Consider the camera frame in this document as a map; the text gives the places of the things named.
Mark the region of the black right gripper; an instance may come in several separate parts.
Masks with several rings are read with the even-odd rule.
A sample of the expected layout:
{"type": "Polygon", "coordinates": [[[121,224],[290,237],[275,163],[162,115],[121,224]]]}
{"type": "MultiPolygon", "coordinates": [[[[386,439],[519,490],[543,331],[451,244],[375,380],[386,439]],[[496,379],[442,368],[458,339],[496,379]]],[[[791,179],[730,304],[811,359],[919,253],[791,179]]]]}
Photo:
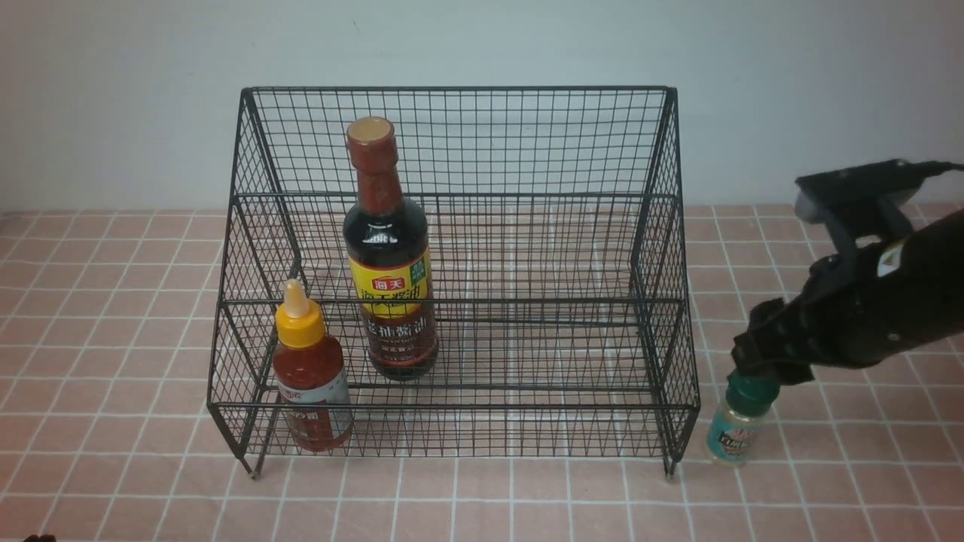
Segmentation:
{"type": "Polygon", "coordinates": [[[780,385],[864,370],[963,327],[962,212],[894,243],[818,260],[798,296],[767,300],[734,339],[737,373],[780,385]]]}

